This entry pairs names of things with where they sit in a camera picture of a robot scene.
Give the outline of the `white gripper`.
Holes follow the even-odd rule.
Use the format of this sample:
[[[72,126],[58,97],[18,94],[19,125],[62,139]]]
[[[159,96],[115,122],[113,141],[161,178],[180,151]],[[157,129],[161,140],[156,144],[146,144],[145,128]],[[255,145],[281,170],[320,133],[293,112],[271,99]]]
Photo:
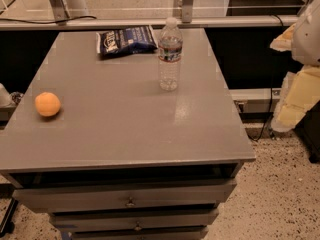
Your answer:
[[[320,101],[320,0],[313,0],[296,25],[275,38],[270,48],[291,50],[292,58],[305,65],[298,73],[286,74],[271,120],[273,130],[287,132]]]

